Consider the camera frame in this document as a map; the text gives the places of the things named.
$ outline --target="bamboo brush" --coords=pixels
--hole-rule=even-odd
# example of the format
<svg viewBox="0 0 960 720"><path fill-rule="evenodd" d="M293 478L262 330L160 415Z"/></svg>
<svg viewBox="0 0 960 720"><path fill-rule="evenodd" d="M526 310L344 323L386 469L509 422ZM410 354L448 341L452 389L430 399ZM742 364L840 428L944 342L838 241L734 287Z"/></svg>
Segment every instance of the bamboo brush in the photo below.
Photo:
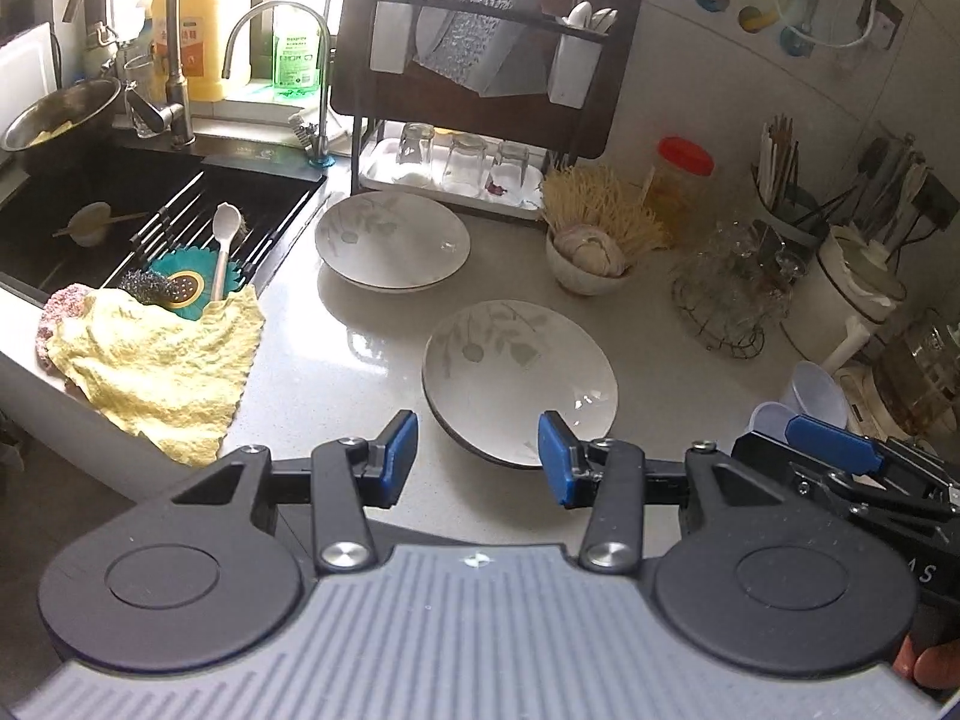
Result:
<svg viewBox="0 0 960 720"><path fill-rule="evenodd" d="M566 167L544 178L544 218L554 236L578 225L613 239L628 265L664 245L664 228L640 203L640 190L608 167Z"/></svg>

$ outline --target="white countertop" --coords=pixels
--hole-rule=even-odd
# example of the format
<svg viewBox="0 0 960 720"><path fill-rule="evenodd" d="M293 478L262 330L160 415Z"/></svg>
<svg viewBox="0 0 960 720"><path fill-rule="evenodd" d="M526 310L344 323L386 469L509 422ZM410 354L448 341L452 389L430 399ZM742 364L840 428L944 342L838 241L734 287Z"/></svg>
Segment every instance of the white countertop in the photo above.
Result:
<svg viewBox="0 0 960 720"><path fill-rule="evenodd" d="M779 331L768 332L755 360L702 348L683 330L669 298L673 255L650 255L618 293L575 298L549 274L541 232L463 219L472 237L467 264L448 281L411 295L365 292L339 279L320 261L311 221L260 297L267 322L224 453L262 443L277 459L306 457L336 437L374 437L397 410L412 409L421 420L416 464L400 504L373 509L372 517L466 541L563 542L575 549L588 512L557 506L538 471L506 469L469 454L431 415L421 359L440 319L496 298L528 300L573 319L616 372L619 410L611 435L661 459L682 459L697 439L729 449L755 404L776 400L798 359ZM0 352L62 392L61 379L35 360L40 309L0 289L0 316ZM131 483L134 497L152 494L157 480L184 475L180 466L146 470L141 487ZM102 471L95 475L104 479ZM678 537L675 509L651 507L647 554L664 552Z"/></svg>

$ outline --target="kitchen faucet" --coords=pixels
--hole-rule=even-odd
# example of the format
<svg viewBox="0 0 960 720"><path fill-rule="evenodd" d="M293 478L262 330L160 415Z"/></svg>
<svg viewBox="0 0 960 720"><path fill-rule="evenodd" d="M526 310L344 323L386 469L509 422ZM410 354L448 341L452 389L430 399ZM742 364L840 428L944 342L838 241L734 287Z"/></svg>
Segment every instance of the kitchen faucet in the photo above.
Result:
<svg viewBox="0 0 960 720"><path fill-rule="evenodd" d="M83 0L70 0L64 11L64 21L71 23L80 10ZM167 52L170 76L167 77L167 104L156 108L142 98L136 89L126 91L127 100L153 132L170 128L174 148L189 146L194 142L193 124L190 122L190 100L186 93L184 66L181 65L181 17L179 0L167 0Z"/></svg>
<svg viewBox="0 0 960 720"><path fill-rule="evenodd" d="M227 38L227 47L224 51L224 71L222 75L225 79L230 78L230 63L232 63L233 60L233 46L237 42L237 36L240 34L240 30L243 28L243 25L251 20L254 16L258 16L265 10L271 10L278 5L289 5L291 8L296 8L304 11L304 13L309 13L314 19L316 19L318 25L320 25L320 56L317 63L317 66L320 68L320 124L313 131L313 135L311 137L310 148L313 151L311 163L317 165L317 167L330 167L330 165L333 164L333 157L326 152L326 105L328 105L326 103L326 95L328 94L330 84L330 29L326 25L325 18L323 18L323 16L321 16L316 10L307 5L300 4L299 2L288 0L270 0L253 6L243 16L240 17L240 20L238 20L238 22L233 26L233 30L230 32L229 38Z"/></svg>

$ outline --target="glass cup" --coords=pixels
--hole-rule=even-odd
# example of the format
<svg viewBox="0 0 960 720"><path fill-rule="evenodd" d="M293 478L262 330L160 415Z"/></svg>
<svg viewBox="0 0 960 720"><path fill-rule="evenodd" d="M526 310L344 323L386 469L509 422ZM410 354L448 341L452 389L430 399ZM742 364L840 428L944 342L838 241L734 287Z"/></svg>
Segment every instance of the glass cup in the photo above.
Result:
<svg viewBox="0 0 960 720"><path fill-rule="evenodd" d="M487 192L509 205L520 205L523 180L530 164L530 149L523 143L504 141L497 147L493 165L487 175Z"/></svg>
<svg viewBox="0 0 960 720"><path fill-rule="evenodd" d="M394 180L426 187L433 183L433 125L408 122L400 134Z"/></svg>
<svg viewBox="0 0 960 720"><path fill-rule="evenodd" d="M133 110L130 101L127 100L127 92L136 90L138 95L147 100L148 103L155 102L152 96L152 86L154 85L154 60L152 60L152 57L147 55L133 57L123 66L123 78L127 116L130 117L133 129L136 129L136 136L138 138L154 138L160 135L160 132L154 132L150 127L147 127L147 122L141 119L140 114Z"/></svg>
<svg viewBox="0 0 960 720"><path fill-rule="evenodd" d="M453 144L443 166L440 186L453 194L475 197L480 194L487 142L478 135L461 132L453 136Z"/></svg>

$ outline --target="human hand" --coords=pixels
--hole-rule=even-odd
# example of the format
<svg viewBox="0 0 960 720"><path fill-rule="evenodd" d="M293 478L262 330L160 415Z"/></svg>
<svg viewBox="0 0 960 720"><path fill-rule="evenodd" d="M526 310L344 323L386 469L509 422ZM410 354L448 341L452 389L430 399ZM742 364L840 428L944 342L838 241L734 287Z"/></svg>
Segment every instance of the human hand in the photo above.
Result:
<svg viewBox="0 0 960 720"><path fill-rule="evenodd" d="M894 661L894 671L934 690L960 688L960 640L930 647L917 655L907 635Z"/></svg>

